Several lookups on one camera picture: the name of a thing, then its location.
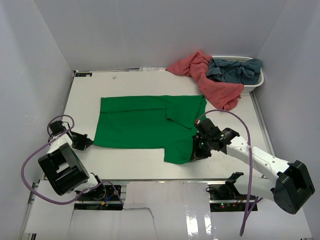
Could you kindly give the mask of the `green t shirt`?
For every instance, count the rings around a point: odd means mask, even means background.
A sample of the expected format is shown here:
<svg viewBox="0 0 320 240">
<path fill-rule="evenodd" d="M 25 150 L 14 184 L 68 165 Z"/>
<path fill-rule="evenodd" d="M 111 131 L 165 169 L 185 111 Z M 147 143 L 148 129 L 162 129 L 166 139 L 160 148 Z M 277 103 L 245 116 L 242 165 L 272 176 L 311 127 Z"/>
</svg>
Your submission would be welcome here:
<svg viewBox="0 0 320 240">
<path fill-rule="evenodd" d="M 103 97 L 94 145 L 114 149 L 164 149 L 164 161 L 192 159 L 196 120 L 205 112 L 203 95 Z"/>
</svg>

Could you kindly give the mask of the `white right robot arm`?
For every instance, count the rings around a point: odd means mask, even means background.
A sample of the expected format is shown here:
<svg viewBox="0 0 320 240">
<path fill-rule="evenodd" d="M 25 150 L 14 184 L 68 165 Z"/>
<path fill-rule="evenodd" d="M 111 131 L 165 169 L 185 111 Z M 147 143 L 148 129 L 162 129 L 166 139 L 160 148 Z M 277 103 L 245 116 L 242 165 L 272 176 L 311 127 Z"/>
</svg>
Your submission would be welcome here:
<svg viewBox="0 0 320 240">
<path fill-rule="evenodd" d="M 197 133 L 192 138 L 192 161 L 207 159 L 212 151 L 217 151 L 244 162 L 263 175 L 254 177 L 234 172 L 218 187 L 216 194 L 233 200 L 250 194 L 271 200 L 283 211 L 295 215 L 315 193 L 303 162 L 289 162 L 250 146 L 238 132 L 230 128 L 220 130 L 208 118 L 197 120 L 194 126 Z"/>
</svg>

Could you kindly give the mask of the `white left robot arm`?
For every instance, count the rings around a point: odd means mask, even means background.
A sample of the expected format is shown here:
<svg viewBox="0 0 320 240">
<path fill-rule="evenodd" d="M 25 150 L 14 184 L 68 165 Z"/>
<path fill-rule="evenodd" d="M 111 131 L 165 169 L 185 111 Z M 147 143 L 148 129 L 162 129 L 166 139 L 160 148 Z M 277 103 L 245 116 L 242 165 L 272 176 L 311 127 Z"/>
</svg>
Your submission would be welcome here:
<svg viewBox="0 0 320 240">
<path fill-rule="evenodd" d="M 89 173 L 76 155 L 75 150 L 84 151 L 93 141 L 87 134 L 74 131 L 65 132 L 67 128 L 61 120 L 48 125 L 51 130 L 49 151 L 38 159 L 38 163 L 51 184 L 60 196 L 71 193 L 89 193 L 99 200 L 105 196 L 106 187 L 94 173 Z"/>
</svg>

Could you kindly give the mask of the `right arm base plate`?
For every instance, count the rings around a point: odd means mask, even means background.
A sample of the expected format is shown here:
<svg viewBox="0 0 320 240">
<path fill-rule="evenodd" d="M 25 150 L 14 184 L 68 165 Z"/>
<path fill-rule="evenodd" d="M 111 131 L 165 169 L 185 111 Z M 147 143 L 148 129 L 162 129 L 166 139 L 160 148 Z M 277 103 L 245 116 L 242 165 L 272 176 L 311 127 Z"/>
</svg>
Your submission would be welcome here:
<svg viewBox="0 0 320 240">
<path fill-rule="evenodd" d="M 240 194 L 234 183 L 243 175 L 235 172 L 222 183 L 208 184 L 205 191 L 209 194 L 209 205 L 212 213 L 244 212 L 247 195 Z"/>
</svg>

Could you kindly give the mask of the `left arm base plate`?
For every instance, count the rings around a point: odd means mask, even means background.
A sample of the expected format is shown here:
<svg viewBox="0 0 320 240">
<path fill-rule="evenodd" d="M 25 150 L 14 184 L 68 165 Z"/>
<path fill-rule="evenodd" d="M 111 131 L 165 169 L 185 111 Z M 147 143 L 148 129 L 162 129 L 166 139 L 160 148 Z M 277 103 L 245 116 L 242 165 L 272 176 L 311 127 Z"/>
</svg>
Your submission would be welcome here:
<svg viewBox="0 0 320 240">
<path fill-rule="evenodd" d="M 123 206 L 111 185 L 104 185 L 100 196 L 94 197 L 94 193 L 85 193 L 74 203 L 74 210 L 86 211 L 121 211 Z"/>
</svg>

